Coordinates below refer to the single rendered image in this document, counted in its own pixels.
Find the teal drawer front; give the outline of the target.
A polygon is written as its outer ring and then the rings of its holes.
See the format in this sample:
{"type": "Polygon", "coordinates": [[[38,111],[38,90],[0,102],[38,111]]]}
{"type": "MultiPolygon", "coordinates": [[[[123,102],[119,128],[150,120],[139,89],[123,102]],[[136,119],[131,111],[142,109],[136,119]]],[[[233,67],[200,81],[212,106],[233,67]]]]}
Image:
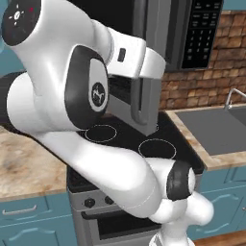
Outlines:
{"type": "Polygon", "coordinates": [[[0,226],[30,221],[32,219],[36,219],[39,215],[43,215],[49,210],[50,208],[48,205],[48,201],[45,197],[28,198],[0,203],[0,226]],[[37,205],[37,209],[32,212],[26,212],[11,216],[4,216],[2,214],[3,209],[5,209],[6,211],[29,209],[32,208],[34,205],[37,205]]]}
{"type": "Polygon", "coordinates": [[[229,169],[205,171],[200,181],[200,192],[246,185],[246,165],[229,169]]]}

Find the grey oven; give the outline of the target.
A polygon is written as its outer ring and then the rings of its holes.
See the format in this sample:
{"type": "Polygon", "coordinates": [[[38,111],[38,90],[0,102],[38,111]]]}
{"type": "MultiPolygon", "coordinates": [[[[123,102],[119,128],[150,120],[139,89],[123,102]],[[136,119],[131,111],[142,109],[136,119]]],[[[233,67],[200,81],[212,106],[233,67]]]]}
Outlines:
{"type": "Polygon", "coordinates": [[[152,236],[160,229],[160,224],[128,213],[85,220],[82,211],[93,214],[122,209],[116,203],[106,204],[107,195],[73,169],[67,171],[67,190],[78,246],[148,246],[152,236]],[[95,200],[92,208],[85,206],[87,198],[95,200]]]}

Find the teal cupboard door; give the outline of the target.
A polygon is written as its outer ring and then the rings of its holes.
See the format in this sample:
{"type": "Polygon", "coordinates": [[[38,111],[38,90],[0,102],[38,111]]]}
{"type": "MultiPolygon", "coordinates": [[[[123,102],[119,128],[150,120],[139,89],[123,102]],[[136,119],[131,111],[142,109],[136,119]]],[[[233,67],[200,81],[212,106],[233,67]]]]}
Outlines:
{"type": "Polygon", "coordinates": [[[190,226],[192,240],[246,230],[246,186],[203,192],[214,206],[212,220],[206,226],[190,226]]]}
{"type": "Polygon", "coordinates": [[[0,227],[0,246],[78,246],[71,215],[0,227]]]}

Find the black microwave oven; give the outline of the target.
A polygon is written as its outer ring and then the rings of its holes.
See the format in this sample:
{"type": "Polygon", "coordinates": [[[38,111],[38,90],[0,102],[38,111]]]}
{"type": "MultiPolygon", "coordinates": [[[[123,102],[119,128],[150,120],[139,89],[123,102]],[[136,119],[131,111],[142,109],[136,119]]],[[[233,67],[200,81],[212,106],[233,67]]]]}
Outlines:
{"type": "MultiPolygon", "coordinates": [[[[131,35],[134,0],[69,0],[92,19],[131,35]]],[[[164,59],[167,72],[209,65],[224,0],[171,0],[164,59]]]]}

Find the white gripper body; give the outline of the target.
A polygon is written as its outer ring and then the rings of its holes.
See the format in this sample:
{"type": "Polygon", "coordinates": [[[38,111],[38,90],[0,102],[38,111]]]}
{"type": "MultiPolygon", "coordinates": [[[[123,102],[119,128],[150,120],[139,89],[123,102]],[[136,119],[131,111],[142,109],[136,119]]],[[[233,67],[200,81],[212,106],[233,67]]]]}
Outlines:
{"type": "Polygon", "coordinates": [[[166,62],[164,58],[151,48],[146,48],[143,65],[139,77],[149,79],[161,79],[166,62]]]}

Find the silver tap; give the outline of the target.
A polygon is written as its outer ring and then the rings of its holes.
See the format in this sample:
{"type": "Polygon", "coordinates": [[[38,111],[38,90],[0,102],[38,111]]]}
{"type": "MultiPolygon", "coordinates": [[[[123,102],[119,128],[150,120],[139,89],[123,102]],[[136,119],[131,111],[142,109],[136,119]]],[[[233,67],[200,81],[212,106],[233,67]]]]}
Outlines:
{"type": "Polygon", "coordinates": [[[242,91],[236,89],[236,88],[232,88],[227,96],[227,99],[226,99],[226,102],[225,102],[225,105],[224,105],[224,109],[227,111],[229,110],[232,106],[233,106],[233,103],[232,103],[232,100],[231,100],[231,97],[233,95],[233,93],[237,93],[239,94],[240,96],[246,98],[246,94],[243,93],[242,91]]]}

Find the grey sink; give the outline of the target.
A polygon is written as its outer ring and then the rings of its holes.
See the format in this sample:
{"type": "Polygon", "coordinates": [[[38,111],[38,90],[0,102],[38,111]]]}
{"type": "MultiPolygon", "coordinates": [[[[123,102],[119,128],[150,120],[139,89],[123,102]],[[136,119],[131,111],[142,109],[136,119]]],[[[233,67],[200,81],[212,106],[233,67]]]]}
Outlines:
{"type": "Polygon", "coordinates": [[[177,115],[211,156],[246,151],[246,106],[177,115]]]}

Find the black hob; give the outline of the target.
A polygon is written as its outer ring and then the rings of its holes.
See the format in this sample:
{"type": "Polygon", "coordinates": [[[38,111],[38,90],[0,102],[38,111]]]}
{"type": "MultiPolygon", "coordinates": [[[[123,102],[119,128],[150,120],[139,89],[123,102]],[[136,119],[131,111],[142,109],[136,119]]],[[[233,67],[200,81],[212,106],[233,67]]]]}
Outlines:
{"type": "Polygon", "coordinates": [[[144,158],[182,160],[192,165],[199,190],[204,164],[165,112],[159,113],[157,129],[148,136],[115,116],[103,117],[94,126],[78,132],[83,139],[101,145],[130,149],[144,158]]]}

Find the grey microwave door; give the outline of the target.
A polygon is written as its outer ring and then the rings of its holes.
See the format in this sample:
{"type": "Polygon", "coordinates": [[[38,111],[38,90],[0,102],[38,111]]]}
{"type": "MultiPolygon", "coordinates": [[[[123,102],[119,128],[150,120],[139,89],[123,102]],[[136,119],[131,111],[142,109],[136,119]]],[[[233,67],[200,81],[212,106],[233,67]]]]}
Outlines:
{"type": "MultiPolygon", "coordinates": [[[[134,0],[132,36],[142,37],[147,46],[164,56],[168,32],[171,0],[134,0]]],[[[108,111],[144,135],[150,135],[157,129],[161,79],[150,79],[150,100],[148,105],[148,124],[138,125],[131,116],[132,79],[124,77],[110,78],[110,102],[108,111]]]]}

